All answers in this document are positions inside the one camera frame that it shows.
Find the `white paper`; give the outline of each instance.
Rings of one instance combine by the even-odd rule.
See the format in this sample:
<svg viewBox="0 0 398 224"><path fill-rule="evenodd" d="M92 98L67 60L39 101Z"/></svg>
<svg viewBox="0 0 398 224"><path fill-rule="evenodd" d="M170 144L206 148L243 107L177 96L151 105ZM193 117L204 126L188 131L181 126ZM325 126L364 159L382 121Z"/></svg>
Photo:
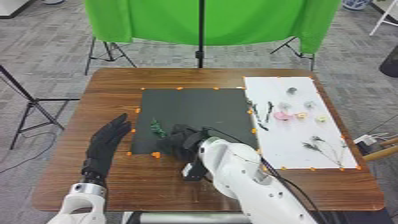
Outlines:
<svg viewBox="0 0 398 224"><path fill-rule="evenodd" d="M293 95L286 93L291 87L296 88ZM355 168L355 158L316 92L312 79L309 77L247 77L245 88L247 98L257 104L259 118L266 117L268 102L273 104L270 120L268 123L263 122L268 131L261 129L252 114L259 148L271 166L277 169L282 167L286 169ZM303 106L309 101L314 103L312 109ZM279 108L280 102L291 105L287 110ZM307 117L302 120L293 118L289 121L280 121L273 117L273 113L279 111L289 115L305 112ZM318 116L326 117L323 123L316 121ZM325 142L310 141L312 136L318 136ZM316 144L321 153L307 149L303 143Z"/></svg>

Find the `black mat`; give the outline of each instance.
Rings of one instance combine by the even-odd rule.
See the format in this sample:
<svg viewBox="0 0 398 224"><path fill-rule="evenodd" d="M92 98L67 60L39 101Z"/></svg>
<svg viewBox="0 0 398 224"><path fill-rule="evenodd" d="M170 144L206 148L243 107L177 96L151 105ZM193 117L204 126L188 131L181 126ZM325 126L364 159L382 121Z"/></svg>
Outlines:
<svg viewBox="0 0 398 224"><path fill-rule="evenodd" d="M151 132L151 121L158 120L168 133L174 124L186 124L195 129L213 127L232 135L255 149L252 122L247 114L245 92L239 89L149 89L142 93L140 114L135 125L131 153L156 152L158 136ZM216 132L213 136L234 142Z"/></svg>

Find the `gray carpet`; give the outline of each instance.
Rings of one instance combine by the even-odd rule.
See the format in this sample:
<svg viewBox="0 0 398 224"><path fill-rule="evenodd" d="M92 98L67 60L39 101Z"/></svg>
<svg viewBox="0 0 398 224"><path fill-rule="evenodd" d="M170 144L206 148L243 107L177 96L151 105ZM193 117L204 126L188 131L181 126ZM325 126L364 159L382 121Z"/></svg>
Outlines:
<svg viewBox="0 0 398 224"><path fill-rule="evenodd" d="M371 8L362 12L337 11L328 36L316 57L316 75L355 137L398 113L398 79L378 72L378 65L396 46L398 28L382 25L376 35L367 36L380 14ZM12 20L0 20L0 63L12 72L23 86L37 97L80 97L88 82L81 75L90 42L90 27L80 0L58 6L35 1ZM282 42L247 46L207 47L206 67L220 68L309 68L284 48L273 55L271 49ZM138 67L193 67L195 47L136 40L120 44ZM95 54L103 53L101 45ZM127 66L117 62L92 62L90 72L103 66ZM49 111L58 104L44 104ZM67 124L76 103L67 106L60 121ZM0 170L30 158L49 146L51 135L21 138L17 148L8 151L16 123L21 118L24 99L0 82ZM42 121L37 112L28 123ZM374 132L396 134L398 119ZM55 127L26 133L56 132ZM32 190L51 158L51 150L24 165L0 174L0 223L46 223L53 213L32 208ZM398 155L369 163L371 171L385 192L385 206L398 214ZM117 223L119 214L108 214Z"/></svg>

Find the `orange tape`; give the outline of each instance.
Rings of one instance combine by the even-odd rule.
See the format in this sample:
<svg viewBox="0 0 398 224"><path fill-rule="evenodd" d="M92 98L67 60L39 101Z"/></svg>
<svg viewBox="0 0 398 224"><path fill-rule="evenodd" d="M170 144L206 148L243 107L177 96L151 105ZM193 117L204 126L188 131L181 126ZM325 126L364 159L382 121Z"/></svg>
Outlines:
<svg viewBox="0 0 398 224"><path fill-rule="evenodd" d="M159 158L159 152L152 152L151 155L156 159Z"/></svg>

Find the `green backdrop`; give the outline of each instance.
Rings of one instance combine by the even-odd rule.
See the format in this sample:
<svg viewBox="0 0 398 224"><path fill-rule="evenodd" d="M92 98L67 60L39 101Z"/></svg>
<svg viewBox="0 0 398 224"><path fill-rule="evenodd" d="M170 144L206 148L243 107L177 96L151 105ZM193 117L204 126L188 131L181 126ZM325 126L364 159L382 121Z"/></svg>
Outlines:
<svg viewBox="0 0 398 224"><path fill-rule="evenodd" d="M339 0L206 0L206 45L239 45L300 38L314 53ZM131 38L197 45L199 0L85 0L99 40Z"/></svg>

